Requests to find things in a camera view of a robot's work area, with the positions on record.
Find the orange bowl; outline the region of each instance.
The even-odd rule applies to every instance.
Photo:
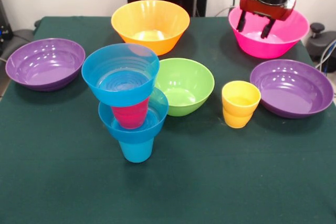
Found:
[[[140,44],[163,55],[176,45],[190,23],[179,5],[162,0],[141,0],[117,9],[112,27],[126,43]]]

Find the black knob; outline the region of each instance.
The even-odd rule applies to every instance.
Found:
[[[310,25],[310,29],[312,30],[313,33],[319,34],[320,32],[324,31],[325,27],[321,23],[312,23]]]

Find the black stand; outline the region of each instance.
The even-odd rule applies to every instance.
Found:
[[[3,52],[4,40],[11,40],[13,37],[13,31],[10,26],[5,13],[5,8],[0,0],[0,55]]]

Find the yellow cup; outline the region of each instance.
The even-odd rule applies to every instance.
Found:
[[[259,89],[246,81],[231,81],[222,88],[225,123],[235,129],[244,127],[251,119],[261,99]]]

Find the red cup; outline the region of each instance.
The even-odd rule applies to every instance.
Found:
[[[111,107],[115,119],[119,122],[120,126],[132,130],[139,128],[145,121],[148,111],[149,97],[132,106],[128,107]]]

